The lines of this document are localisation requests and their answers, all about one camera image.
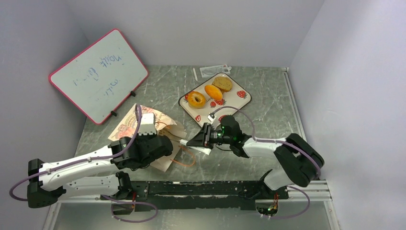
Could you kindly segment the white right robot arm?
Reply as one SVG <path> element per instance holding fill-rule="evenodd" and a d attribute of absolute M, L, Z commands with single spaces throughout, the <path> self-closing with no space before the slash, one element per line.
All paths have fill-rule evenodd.
<path fill-rule="evenodd" d="M 271 198 L 277 189 L 288 185 L 308 186 L 320 177 L 325 164 L 322 156 L 300 135 L 291 133 L 286 138 L 257 138 L 243 133 L 232 115 L 223 116 L 219 129 L 211 123 L 204 123 L 193 138 L 182 140 L 181 144 L 205 153 L 209 153 L 214 145 L 226 144 L 238 157 L 274 158 L 280 166 L 266 172 L 258 186 L 263 198 Z"/>

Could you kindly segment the yellow fake bread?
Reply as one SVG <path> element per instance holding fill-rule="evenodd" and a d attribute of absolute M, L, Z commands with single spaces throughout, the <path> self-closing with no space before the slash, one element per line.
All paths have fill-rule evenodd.
<path fill-rule="evenodd" d="M 232 81 L 228 77 L 216 77 L 212 85 L 222 92 L 229 92 L 233 88 Z"/>

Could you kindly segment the orange fake bread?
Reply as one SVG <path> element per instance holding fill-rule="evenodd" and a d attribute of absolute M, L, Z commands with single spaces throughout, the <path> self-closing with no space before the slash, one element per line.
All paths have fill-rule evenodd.
<path fill-rule="evenodd" d="M 214 99 L 215 101 L 220 101 L 223 99 L 222 91 L 214 85 L 205 85 L 204 90 L 207 93 L 207 95 L 212 99 Z"/>

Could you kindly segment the white paper bag orange handles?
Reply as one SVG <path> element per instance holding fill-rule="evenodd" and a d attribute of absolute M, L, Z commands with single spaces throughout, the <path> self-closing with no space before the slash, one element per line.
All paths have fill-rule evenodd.
<path fill-rule="evenodd" d="M 109 135 L 109 140 L 116 141 L 123 137 L 131 138 L 133 136 L 137 126 L 135 109 L 136 106 L 134 105 Z M 158 110 L 143 105 L 141 106 L 141 112 L 142 121 L 138 135 L 148 137 L 151 135 L 165 135 L 169 137 L 173 146 L 171 155 L 159 158 L 152 162 L 151 166 L 163 172 L 165 172 L 172 163 L 179 164 L 183 167 L 192 167 L 196 163 L 195 155 L 180 144 L 180 140 L 185 139 L 187 136 L 183 124 Z M 180 162 L 175 160 L 175 157 L 180 150 L 190 155 L 191 162 Z"/>

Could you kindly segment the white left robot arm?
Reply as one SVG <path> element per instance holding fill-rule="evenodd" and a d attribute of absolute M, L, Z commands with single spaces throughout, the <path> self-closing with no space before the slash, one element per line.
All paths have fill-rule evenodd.
<path fill-rule="evenodd" d="M 167 136 L 138 135 L 113 141 L 94 152 L 69 160 L 45 163 L 29 161 L 27 202 L 30 208 L 50 206 L 59 198 L 106 195 L 127 199 L 132 182 L 124 169 L 136 171 L 172 154 Z"/>

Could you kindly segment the ring doughnut fake bread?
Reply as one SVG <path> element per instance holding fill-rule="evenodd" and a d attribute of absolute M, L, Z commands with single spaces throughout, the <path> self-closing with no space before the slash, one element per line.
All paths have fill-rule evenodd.
<path fill-rule="evenodd" d="M 191 91 L 190 93 L 188 93 L 187 102 L 189 107 L 194 109 L 201 109 L 205 106 L 206 98 L 200 92 Z"/>

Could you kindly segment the metal tongs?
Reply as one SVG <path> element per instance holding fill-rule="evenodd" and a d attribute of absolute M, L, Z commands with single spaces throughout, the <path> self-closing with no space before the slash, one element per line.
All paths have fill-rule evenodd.
<path fill-rule="evenodd" d="M 211 151 L 212 151 L 212 149 L 210 149 L 210 148 L 198 147 L 198 146 L 193 146 L 193 145 L 191 145 L 191 144 L 188 144 L 188 141 L 187 141 L 187 140 L 182 139 L 182 138 L 179 138 L 179 137 L 176 137 L 176 136 L 169 136 L 169 135 L 166 135 L 166 136 L 167 136 L 171 141 L 175 141 L 175 142 L 177 142 L 178 144 L 180 144 L 180 145 L 183 146 L 183 147 L 188 147 L 188 148 L 190 148 L 190 149 L 196 150 L 196 151 L 198 151 L 198 152 L 200 152 L 200 153 L 204 153 L 204 154 L 206 154 L 206 155 L 210 155 L 210 153 L 211 153 Z"/>

